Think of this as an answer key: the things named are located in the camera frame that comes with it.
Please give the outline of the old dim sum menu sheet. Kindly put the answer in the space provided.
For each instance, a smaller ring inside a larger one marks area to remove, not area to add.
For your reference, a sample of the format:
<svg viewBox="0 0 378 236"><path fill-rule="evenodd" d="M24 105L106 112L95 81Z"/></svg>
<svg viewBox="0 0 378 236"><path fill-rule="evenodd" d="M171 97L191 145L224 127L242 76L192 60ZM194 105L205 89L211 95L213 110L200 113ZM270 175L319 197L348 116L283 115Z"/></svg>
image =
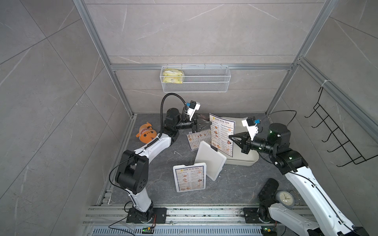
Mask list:
<svg viewBox="0 0 378 236"><path fill-rule="evenodd" d="M206 142L209 145L211 144L211 130L207 129L201 132L189 133L187 135L187 140L189 142L191 151L198 150L202 141Z"/></svg>

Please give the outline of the menu holder with menu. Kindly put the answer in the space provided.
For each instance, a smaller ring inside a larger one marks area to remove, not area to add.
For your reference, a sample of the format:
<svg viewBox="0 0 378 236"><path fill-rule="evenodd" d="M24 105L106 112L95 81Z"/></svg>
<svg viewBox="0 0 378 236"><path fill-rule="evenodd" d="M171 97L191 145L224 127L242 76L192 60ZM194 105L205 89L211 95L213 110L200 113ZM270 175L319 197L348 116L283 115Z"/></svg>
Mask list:
<svg viewBox="0 0 378 236"><path fill-rule="evenodd" d="M216 147L205 141L200 142L195 158L195 164L205 163L207 166L206 175L212 181L216 181L226 160L226 156L220 153Z"/></svg>

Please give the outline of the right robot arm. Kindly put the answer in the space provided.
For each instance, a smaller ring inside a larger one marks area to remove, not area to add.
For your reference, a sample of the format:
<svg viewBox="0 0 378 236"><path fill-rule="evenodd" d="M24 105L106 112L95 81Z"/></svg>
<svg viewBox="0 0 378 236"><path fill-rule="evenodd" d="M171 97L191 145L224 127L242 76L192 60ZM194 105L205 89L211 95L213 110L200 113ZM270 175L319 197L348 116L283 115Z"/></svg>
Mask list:
<svg viewBox="0 0 378 236"><path fill-rule="evenodd" d="M278 221L299 236L366 236L363 227L355 226L333 203L316 180L302 155L290 148L291 132L287 126L273 123L266 138L258 138L258 123L253 119L242 121L246 132L230 135L245 154L250 150L269 155L272 164L279 169L299 192L311 210L315 221L288 209L273 198L274 190L268 184L261 191L260 207L263 216Z"/></svg>

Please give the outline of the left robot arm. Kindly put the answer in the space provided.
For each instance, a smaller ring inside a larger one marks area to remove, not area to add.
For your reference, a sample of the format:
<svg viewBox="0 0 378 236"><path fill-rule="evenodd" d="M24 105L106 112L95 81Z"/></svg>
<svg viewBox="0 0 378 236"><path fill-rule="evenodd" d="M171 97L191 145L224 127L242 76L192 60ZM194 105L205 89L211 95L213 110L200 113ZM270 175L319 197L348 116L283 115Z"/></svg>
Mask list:
<svg viewBox="0 0 378 236"><path fill-rule="evenodd" d="M209 129L212 122L192 113L182 115L178 109L167 111L162 123L162 133L145 146L134 151L125 150L115 174L116 186L127 192L133 206L132 215L142 222L148 222L154 216L154 204L145 188L149 177L149 164L163 150L169 148L178 138L181 129L190 129L193 133Z"/></svg>

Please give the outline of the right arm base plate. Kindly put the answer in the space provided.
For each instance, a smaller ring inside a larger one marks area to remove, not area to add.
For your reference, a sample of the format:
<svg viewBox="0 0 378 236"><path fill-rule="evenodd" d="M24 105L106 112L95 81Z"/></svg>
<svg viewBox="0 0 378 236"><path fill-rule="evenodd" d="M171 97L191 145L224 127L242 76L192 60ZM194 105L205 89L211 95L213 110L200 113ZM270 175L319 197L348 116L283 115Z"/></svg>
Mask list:
<svg viewBox="0 0 378 236"><path fill-rule="evenodd" d="M242 209L241 216L247 224L269 224L272 222L267 213L259 207L245 207Z"/></svg>

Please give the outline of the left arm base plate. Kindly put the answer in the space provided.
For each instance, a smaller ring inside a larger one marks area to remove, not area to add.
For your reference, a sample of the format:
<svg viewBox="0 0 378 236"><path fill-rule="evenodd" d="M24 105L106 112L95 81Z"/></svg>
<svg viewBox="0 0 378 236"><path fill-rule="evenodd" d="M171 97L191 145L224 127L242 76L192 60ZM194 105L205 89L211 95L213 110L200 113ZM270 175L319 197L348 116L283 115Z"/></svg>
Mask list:
<svg viewBox="0 0 378 236"><path fill-rule="evenodd" d="M148 209L146 212L138 211L132 207L129 209L127 216L127 223L156 223L164 224L167 217L167 208L154 207Z"/></svg>

